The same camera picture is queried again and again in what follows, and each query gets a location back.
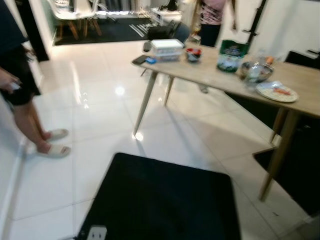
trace electrical outlet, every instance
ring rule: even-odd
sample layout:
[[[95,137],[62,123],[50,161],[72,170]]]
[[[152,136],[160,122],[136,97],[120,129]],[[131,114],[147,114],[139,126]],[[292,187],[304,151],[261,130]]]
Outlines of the electrical outlet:
[[[86,240],[106,240],[107,228],[105,226],[92,226]]]

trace white slipper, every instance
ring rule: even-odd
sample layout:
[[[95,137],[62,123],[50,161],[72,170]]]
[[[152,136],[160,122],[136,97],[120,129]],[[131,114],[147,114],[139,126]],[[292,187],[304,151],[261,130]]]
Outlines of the white slipper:
[[[68,136],[69,131],[67,129],[56,129],[50,131],[51,137],[48,138],[48,141],[63,139],[64,137]]]
[[[48,153],[40,153],[38,152],[38,155],[42,157],[47,158],[64,158],[71,152],[71,148],[64,145],[51,145],[50,150]]]

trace white tile floor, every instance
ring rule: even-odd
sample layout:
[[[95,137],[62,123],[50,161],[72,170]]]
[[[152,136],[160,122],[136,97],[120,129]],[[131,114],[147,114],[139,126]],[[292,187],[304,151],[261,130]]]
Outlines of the white tile floor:
[[[75,235],[115,152],[229,174],[244,240],[304,240],[294,227],[307,215],[274,183],[257,196],[265,171],[251,153],[267,149],[271,130],[223,92],[204,95],[176,79],[163,107],[167,77],[158,76],[139,130],[133,125],[149,72],[131,60],[143,42],[66,45],[41,63],[43,95],[35,102],[47,129],[67,128],[64,159],[28,150],[11,214],[8,240],[57,240]]]

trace dark rug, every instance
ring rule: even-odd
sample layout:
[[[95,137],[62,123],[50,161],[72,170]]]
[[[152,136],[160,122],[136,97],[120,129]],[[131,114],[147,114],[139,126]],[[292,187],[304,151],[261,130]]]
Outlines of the dark rug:
[[[59,29],[55,37],[55,45],[68,45],[68,44],[93,44],[93,43],[109,43],[109,42],[125,42],[125,41],[140,41],[147,40],[148,36],[143,32],[144,36],[141,37],[137,34],[130,25],[142,25],[150,23],[149,18],[120,18],[116,22],[111,19],[98,19],[102,36],[99,36],[95,29],[88,25],[87,37],[84,37],[83,29],[78,30],[79,39],[76,40],[66,25],[63,27],[63,38],[60,39]]]
[[[228,175],[117,153],[82,224],[107,240],[240,240]]]

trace person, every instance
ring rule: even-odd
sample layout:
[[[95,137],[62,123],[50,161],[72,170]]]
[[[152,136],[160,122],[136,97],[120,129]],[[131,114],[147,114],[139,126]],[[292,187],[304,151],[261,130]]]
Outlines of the person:
[[[37,152],[46,157],[65,157],[67,146],[48,141],[63,138],[66,129],[45,131],[38,117],[33,97],[40,92],[30,70],[26,50],[27,39],[20,31],[4,0],[0,0],[0,91],[12,107],[18,129],[36,145]]]
[[[198,35],[201,37],[200,44],[208,47],[215,47],[221,30],[224,8],[227,1],[231,2],[233,21],[231,29],[237,31],[236,0],[197,0],[197,7],[193,14],[193,27],[196,24],[198,9],[200,8],[201,29]],[[208,93],[208,87],[199,84],[202,93]]]

